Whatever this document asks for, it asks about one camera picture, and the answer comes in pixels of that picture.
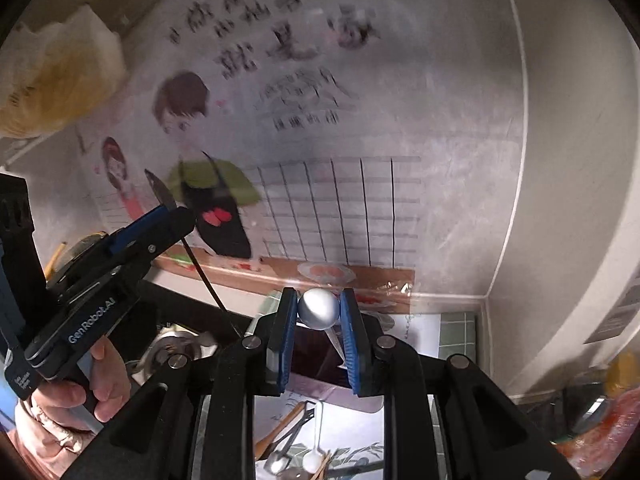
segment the brown hair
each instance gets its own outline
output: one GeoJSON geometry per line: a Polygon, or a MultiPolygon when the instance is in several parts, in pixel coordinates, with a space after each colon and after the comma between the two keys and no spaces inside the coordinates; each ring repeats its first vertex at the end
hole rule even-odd
{"type": "Polygon", "coordinates": [[[118,162],[121,162],[122,164],[124,164],[124,178],[126,179],[127,178],[127,161],[124,158],[124,154],[122,153],[120,146],[118,145],[118,143],[113,137],[107,137],[106,139],[104,139],[104,142],[102,143],[102,160],[104,161],[104,169],[107,172],[107,178],[109,179],[109,182],[115,189],[117,189],[118,191],[122,191],[122,187],[120,186],[118,179],[115,178],[109,172],[110,158],[114,158],[118,162]]]}
{"type": "Polygon", "coordinates": [[[165,110],[180,117],[193,117],[197,113],[206,116],[207,97],[209,89],[198,75],[193,72],[180,72],[162,83],[156,94],[152,112],[160,125],[165,110]]]}

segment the cartoon woman illustration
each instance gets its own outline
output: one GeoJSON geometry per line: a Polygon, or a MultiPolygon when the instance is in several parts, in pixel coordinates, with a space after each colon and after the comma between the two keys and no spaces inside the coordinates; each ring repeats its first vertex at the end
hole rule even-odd
{"type": "Polygon", "coordinates": [[[180,155],[166,185],[195,213],[198,234],[216,254],[248,260],[252,247],[239,209],[256,224],[260,194],[237,166],[209,156],[191,138],[191,121],[207,115],[208,97],[209,89],[193,72],[181,72],[158,89],[153,114],[180,155]]]}
{"type": "Polygon", "coordinates": [[[144,212],[136,195],[133,183],[129,180],[127,160],[113,137],[107,137],[102,144],[102,160],[111,185],[120,195],[120,199],[132,220],[140,218],[144,212]]]}

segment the blue gripper pad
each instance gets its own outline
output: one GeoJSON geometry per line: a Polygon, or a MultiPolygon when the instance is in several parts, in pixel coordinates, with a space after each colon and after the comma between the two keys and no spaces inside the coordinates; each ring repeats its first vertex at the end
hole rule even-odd
{"type": "Polygon", "coordinates": [[[266,356],[266,381],[274,384],[280,393],[284,392],[289,382],[297,318],[298,294],[294,288],[287,286],[282,289],[266,356]]]}
{"type": "Polygon", "coordinates": [[[370,382],[372,357],[369,337],[352,288],[345,288],[340,294],[340,324],[349,384],[353,393],[359,395],[363,385],[370,382]]]}

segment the silver screw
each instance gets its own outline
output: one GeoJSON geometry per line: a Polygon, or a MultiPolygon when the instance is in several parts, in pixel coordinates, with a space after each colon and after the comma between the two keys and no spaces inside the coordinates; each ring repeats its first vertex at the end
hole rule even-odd
{"type": "Polygon", "coordinates": [[[252,350],[254,348],[258,348],[262,344],[262,341],[257,335],[248,335],[244,339],[242,339],[242,346],[244,346],[247,350],[252,350]]]}
{"type": "Polygon", "coordinates": [[[169,366],[174,369],[182,368],[185,364],[187,364],[187,356],[182,354],[174,354],[169,357],[169,366]]]}
{"type": "Polygon", "coordinates": [[[469,359],[460,354],[452,355],[449,361],[454,368],[459,368],[460,370],[464,370],[469,366],[469,359]]]}
{"type": "Polygon", "coordinates": [[[396,346],[396,340],[389,335],[381,335],[378,339],[376,339],[376,343],[380,348],[393,348],[396,346]]]}

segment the green shirt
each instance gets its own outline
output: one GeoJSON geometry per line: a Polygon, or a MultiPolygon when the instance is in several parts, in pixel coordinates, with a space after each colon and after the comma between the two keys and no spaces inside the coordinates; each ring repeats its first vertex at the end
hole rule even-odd
{"type": "MultiPolygon", "coordinates": [[[[228,160],[216,158],[214,161],[238,207],[260,202],[262,199],[260,193],[256,191],[242,170],[228,160]]],[[[182,162],[182,172],[188,186],[207,189],[218,185],[218,176],[208,160],[185,160],[182,162]]],[[[180,184],[180,163],[178,163],[172,167],[166,186],[178,202],[184,202],[180,184]]]]}

